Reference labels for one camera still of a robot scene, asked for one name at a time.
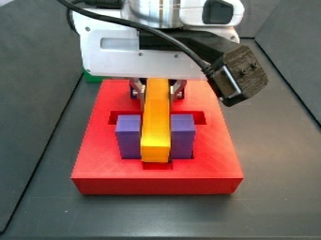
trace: black cable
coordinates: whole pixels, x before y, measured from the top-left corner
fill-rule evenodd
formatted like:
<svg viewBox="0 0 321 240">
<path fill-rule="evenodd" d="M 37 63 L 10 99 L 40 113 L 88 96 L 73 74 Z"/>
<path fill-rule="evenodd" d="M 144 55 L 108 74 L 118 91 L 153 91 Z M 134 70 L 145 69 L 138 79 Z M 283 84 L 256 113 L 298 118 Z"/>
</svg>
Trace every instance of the black cable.
<svg viewBox="0 0 321 240">
<path fill-rule="evenodd" d="M 73 0 L 73 1 L 70 1 L 70 3 L 73 4 L 73 5 L 76 5 L 76 4 L 80 4 L 80 3 L 82 3 L 84 2 L 84 0 Z M 74 24 L 73 24 L 73 20 L 72 20 L 72 17 L 70 17 L 70 9 L 69 8 L 66 8 L 66 12 L 65 12 L 65 18 L 66 18 L 66 23 L 68 23 L 68 25 L 69 25 L 69 29 L 77 34 L 77 32 L 76 32 L 76 30 L 74 30 Z"/>
<path fill-rule="evenodd" d="M 108 22 L 108 23 L 116 23 L 116 24 L 132 27 L 134 29 L 144 30 L 144 31 L 149 32 L 152 35 L 164 39 L 169 44 L 172 44 L 191 58 L 193 63 L 201 68 L 201 71 L 205 74 L 205 77 L 207 77 L 208 81 L 211 82 L 211 84 L 213 84 L 213 92 L 215 92 L 216 96 L 220 95 L 217 93 L 217 87 L 216 87 L 216 84 L 215 84 L 215 81 L 213 81 L 213 70 L 211 68 L 211 65 L 208 65 L 201 60 L 201 58 L 196 55 L 196 53 L 180 41 L 177 41 L 173 37 L 168 36 L 167 34 L 164 34 L 157 29 L 151 28 L 151 27 L 148 27 L 147 25 L 144 25 L 138 22 L 132 22 L 132 21 L 128 21 L 128 20 L 124 20 L 124 19 L 113 18 L 110 16 L 96 14 L 90 11 L 86 11 L 86 10 L 81 9 L 80 7 L 77 7 L 76 5 L 73 5 L 72 3 L 69 3 L 65 0 L 56 0 L 56 1 L 60 4 L 62 4 L 69 10 L 77 12 L 78 14 L 86 16 L 86 17 L 89 17 L 94 20 Z"/>
</svg>

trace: black table surface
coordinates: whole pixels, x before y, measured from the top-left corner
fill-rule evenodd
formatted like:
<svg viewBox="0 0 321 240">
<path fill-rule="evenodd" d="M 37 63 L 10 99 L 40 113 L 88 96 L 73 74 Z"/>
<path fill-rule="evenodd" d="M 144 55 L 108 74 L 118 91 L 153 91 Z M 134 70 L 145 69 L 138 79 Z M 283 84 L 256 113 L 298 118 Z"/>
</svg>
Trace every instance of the black table surface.
<svg viewBox="0 0 321 240">
<path fill-rule="evenodd" d="M 0 238 L 321 236 L 319 126 L 254 41 L 243 43 L 270 83 L 250 100 L 221 106 L 244 172 L 235 193 L 80 195 L 69 177 L 98 90 L 81 81 Z"/>
</svg>

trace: red platform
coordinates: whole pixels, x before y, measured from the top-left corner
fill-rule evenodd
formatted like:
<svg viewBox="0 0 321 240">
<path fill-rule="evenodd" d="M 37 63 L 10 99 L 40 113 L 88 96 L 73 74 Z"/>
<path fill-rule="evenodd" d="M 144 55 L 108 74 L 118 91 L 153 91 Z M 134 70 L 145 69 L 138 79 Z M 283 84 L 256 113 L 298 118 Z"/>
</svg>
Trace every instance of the red platform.
<svg viewBox="0 0 321 240">
<path fill-rule="evenodd" d="M 128 81 L 102 81 L 70 179 L 82 194 L 227 194 L 243 179 L 216 97 L 205 82 L 188 81 L 173 113 L 192 113 L 193 159 L 143 163 L 121 159 L 114 138 L 117 114 L 137 114 Z"/>
</svg>

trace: gray floor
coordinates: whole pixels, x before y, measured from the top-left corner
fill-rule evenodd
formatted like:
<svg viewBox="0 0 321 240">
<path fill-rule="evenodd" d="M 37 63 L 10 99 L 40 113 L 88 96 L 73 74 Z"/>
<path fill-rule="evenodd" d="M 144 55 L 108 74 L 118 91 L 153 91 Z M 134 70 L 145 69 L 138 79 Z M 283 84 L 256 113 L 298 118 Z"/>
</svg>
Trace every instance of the gray floor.
<svg viewBox="0 0 321 240">
<path fill-rule="evenodd" d="M 56 1 L 0 7 L 0 232 L 81 74 L 78 39 L 64 14 Z"/>
<path fill-rule="evenodd" d="M 319 9 L 319 0 L 280 1 L 255 41 L 321 126 Z"/>
<path fill-rule="evenodd" d="M 229 196 L 81 196 L 69 180 L 97 84 L 81 82 L 3 239 L 321 237 L 321 135 L 252 40 L 270 83 L 223 108 L 245 179 Z"/>
</svg>

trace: yellow block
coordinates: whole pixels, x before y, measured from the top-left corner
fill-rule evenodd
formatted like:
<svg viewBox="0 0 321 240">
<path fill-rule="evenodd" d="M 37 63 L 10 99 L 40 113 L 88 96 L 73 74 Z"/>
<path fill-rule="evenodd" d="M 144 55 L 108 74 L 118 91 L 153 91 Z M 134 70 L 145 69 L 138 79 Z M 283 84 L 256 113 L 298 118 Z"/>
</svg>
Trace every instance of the yellow block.
<svg viewBox="0 0 321 240">
<path fill-rule="evenodd" d="M 144 162 L 168 162 L 171 150 L 168 79 L 147 79 L 140 137 Z"/>
</svg>

